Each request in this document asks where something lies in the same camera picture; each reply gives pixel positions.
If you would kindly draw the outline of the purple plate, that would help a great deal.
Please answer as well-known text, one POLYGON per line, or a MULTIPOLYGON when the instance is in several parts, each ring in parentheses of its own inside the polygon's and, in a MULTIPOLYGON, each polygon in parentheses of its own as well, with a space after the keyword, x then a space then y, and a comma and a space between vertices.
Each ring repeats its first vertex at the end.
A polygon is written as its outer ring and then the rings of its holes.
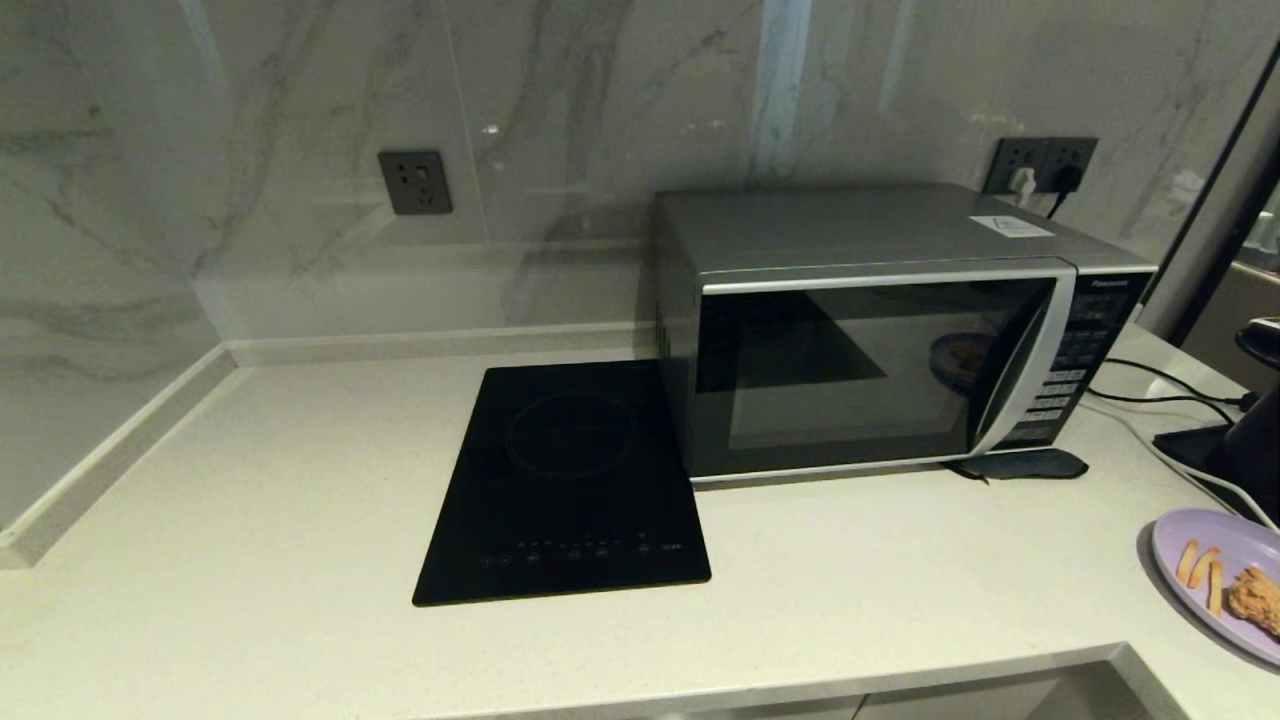
POLYGON ((1280 585, 1280 534, 1224 512, 1181 509, 1155 521, 1148 546, 1158 574, 1183 609, 1190 611, 1211 634, 1280 670, 1280 643, 1234 618, 1226 606, 1226 589, 1248 566, 1260 568, 1280 585), (1198 539, 1199 556, 1210 547, 1220 548, 1217 560, 1222 564, 1224 577, 1220 618, 1211 616, 1207 610, 1208 578, 1196 589, 1181 585, 1176 579, 1176 565, 1189 539, 1198 539))

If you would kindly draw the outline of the silver microwave oven body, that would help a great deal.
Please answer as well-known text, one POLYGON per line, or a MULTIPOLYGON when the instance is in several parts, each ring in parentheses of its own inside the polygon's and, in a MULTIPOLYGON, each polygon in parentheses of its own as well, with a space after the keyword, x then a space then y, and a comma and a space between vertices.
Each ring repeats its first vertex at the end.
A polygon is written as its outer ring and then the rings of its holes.
MULTIPOLYGON (((681 457, 689 419, 698 300, 707 278, 904 263, 1052 258, 1076 269, 1053 364, 1023 419, 986 454, 1048 448, 1130 320, 1157 266, 1079 231, 956 184, 855 184, 657 195, 650 224, 652 297, 667 402, 681 457), (1055 233, 1006 238, 969 217, 1019 217, 1055 233)), ((845 469, 699 480, 746 480, 845 469)))

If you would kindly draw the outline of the white paper sheet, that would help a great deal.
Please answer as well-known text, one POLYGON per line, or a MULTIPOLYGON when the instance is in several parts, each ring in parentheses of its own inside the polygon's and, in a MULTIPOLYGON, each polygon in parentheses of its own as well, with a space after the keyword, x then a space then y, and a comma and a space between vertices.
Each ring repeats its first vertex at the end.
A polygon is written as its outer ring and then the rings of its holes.
POLYGON ((1034 223, 1027 222, 1019 217, 974 215, 969 217, 969 219, 1006 238, 1024 240, 1024 238, 1055 237, 1055 233, 1052 231, 1048 231, 1034 223))

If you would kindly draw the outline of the black induction cooktop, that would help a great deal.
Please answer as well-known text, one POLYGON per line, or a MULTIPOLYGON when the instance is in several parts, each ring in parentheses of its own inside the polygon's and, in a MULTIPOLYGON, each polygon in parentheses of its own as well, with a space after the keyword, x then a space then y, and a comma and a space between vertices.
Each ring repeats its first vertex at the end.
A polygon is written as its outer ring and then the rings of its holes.
POLYGON ((655 360, 484 372, 415 606, 710 578, 655 360))

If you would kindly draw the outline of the dark blue rubber mat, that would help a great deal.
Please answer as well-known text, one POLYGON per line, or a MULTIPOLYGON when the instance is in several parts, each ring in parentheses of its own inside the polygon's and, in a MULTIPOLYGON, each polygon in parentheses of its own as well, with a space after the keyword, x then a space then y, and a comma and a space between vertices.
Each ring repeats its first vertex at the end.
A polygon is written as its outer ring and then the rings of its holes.
POLYGON ((1038 448, 1010 454, 987 454, 946 461, 943 468, 960 477, 988 486, 1020 479, 1075 479, 1091 466, 1076 455, 1060 448, 1038 448))

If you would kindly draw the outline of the black countertop appliance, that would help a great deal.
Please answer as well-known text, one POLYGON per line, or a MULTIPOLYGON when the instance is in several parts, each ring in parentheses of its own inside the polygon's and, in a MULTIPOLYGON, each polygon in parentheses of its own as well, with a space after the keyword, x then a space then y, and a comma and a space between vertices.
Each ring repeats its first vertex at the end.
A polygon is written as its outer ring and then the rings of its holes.
POLYGON ((1221 491, 1258 521, 1280 528, 1280 318, 1256 318, 1236 332, 1245 355, 1277 373, 1231 427, 1164 433, 1153 446, 1185 471, 1221 491))

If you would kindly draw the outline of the brown fried chicken piece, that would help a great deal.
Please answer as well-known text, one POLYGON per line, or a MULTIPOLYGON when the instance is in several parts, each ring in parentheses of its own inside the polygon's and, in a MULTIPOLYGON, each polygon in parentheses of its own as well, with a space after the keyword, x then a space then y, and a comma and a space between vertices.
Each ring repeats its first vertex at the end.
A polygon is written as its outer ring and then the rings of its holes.
POLYGON ((1245 568, 1226 589, 1228 611, 1280 643, 1280 585, 1257 566, 1245 568))

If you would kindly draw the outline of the grey single wall socket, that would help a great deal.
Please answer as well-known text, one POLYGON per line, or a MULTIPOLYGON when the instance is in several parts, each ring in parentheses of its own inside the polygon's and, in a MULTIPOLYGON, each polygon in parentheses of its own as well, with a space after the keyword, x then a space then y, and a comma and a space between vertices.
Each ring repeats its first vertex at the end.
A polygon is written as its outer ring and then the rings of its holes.
POLYGON ((442 217, 454 210, 439 151, 384 150, 378 163, 397 217, 442 217))

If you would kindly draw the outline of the grey double wall socket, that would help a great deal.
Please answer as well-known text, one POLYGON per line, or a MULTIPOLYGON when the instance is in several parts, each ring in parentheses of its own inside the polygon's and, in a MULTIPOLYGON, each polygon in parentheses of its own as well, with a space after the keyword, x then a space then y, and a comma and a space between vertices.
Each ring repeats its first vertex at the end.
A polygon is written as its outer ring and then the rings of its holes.
POLYGON ((1066 187, 1068 192, 1075 192, 1098 143, 1093 137, 1002 138, 996 145, 982 192, 1014 193, 1012 178, 1021 168, 1034 172, 1037 193, 1061 193, 1062 173, 1073 168, 1066 177, 1074 181, 1066 187))

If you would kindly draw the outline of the black vertical frame strip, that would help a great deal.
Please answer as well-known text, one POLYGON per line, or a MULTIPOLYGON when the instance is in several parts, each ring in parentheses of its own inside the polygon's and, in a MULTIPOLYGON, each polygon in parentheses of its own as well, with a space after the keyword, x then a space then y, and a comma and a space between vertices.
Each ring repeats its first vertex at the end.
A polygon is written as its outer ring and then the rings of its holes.
POLYGON ((1263 184, 1280 151, 1280 40, 1228 136, 1198 199, 1169 252, 1151 300, 1165 309, 1188 305, 1213 284, 1244 240, 1245 213, 1268 193, 1263 184))

